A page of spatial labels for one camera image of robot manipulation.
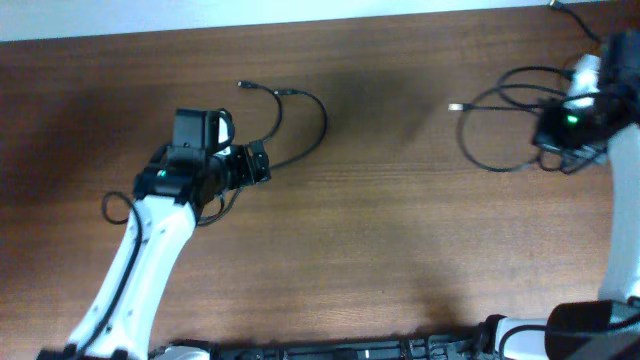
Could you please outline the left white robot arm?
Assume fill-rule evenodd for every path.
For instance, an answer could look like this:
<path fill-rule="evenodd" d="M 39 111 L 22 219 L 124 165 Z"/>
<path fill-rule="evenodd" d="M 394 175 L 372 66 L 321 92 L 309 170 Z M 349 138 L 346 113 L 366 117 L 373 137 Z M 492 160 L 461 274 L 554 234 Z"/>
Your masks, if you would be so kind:
<path fill-rule="evenodd" d="M 195 229 L 214 222 L 204 207 L 230 190 L 270 179 L 263 140 L 234 144 L 231 114 L 179 109 L 173 137 L 136 175 L 126 230 L 89 310 L 61 350 L 41 359 L 145 359 L 161 297 Z"/>

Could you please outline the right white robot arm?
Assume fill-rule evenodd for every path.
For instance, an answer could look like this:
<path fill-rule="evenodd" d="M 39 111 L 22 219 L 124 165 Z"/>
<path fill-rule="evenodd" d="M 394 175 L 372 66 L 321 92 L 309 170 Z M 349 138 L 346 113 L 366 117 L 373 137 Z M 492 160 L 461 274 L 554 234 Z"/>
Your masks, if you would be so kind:
<path fill-rule="evenodd" d="M 535 146 L 581 168 L 606 158 L 613 176 L 607 270 L 592 302 L 557 306 L 546 322 L 503 318 L 501 359 L 636 359 L 639 356 L 639 34 L 609 37 L 584 56 L 568 94 L 539 104 Z"/>

